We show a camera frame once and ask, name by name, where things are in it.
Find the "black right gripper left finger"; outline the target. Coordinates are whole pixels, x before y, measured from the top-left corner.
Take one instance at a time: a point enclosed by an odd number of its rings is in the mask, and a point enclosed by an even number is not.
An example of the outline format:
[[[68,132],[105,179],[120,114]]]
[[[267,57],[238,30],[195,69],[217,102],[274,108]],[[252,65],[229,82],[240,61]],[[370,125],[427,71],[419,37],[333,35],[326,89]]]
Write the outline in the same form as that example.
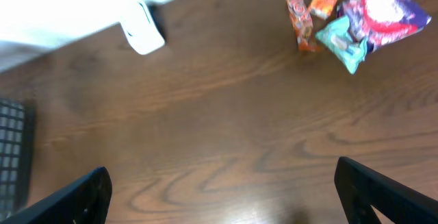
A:
[[[3,224],[102,224],[112,197],[112,181],[98,167],[19,213]]]

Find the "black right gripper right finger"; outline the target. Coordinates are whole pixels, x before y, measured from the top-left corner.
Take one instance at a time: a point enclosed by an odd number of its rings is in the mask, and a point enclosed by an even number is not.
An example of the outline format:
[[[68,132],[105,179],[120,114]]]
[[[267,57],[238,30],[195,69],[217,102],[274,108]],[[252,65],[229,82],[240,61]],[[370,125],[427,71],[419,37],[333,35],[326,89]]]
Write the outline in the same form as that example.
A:
[[[350,224],[380,223],[378,210],[394,223],[436,223],[437,201],[348,157],[340,157],[334,176]]]

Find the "mint green packet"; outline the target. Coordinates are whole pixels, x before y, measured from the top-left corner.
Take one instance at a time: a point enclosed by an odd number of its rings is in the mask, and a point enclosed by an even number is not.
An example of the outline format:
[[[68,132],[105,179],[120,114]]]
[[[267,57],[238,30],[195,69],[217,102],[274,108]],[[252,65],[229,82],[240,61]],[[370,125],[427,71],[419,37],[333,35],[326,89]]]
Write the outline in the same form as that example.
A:
[[[350,19],[342,16],[330,22],[315,37],[330,49],[344,64],[350,74],[355,74],[368,53],[368,39],[356,42],[350,35]]]

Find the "purple Carefree pad pack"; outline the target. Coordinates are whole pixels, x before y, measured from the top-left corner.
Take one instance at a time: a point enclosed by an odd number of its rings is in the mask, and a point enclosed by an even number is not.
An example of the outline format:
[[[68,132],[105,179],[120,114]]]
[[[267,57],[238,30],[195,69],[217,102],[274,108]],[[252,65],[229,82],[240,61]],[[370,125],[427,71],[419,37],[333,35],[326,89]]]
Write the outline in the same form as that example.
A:
[[[414,0],[344,0],[336,17],[347,16],[355,41],[367,38],[368,53],[423,30],[432,16]]]

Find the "red Toto snack wrapper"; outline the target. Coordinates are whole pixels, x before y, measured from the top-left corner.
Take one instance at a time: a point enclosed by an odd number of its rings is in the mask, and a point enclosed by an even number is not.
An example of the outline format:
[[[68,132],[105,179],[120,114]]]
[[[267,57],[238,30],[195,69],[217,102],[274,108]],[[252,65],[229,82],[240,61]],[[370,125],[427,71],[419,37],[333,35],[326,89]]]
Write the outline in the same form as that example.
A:
[[[298,49],[300,51],[319,51],[312,32],[313,21],[304,0],[285,0],[289,17],[296,32]]]

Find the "orange Kleenex tissue pack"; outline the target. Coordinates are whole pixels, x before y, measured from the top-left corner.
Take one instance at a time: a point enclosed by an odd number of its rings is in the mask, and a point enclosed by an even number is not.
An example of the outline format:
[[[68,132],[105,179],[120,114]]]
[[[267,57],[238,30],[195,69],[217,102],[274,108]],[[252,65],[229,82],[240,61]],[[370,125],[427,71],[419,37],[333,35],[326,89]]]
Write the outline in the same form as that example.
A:
[[[338,0],[311,0],[308,7],[309,12],[323,20],[326,20],[332,13]]]

